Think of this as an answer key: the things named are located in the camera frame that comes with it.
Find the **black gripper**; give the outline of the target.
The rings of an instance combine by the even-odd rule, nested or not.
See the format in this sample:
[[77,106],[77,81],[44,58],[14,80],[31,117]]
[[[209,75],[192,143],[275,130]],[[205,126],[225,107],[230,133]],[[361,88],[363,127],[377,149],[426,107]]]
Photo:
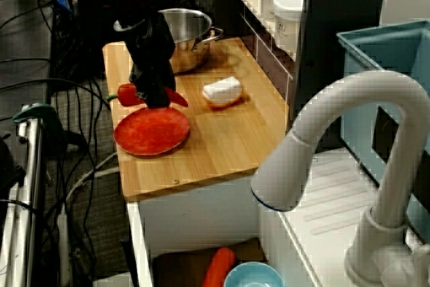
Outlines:
[[138,90],[137,98],[149,109],[168,107],[171,101],[165,87],[175,89],[170,63],[175,43],[165,18],[146,17],[132,26],[116,21],[114,31],[125,42],[134,63],[129,80]]

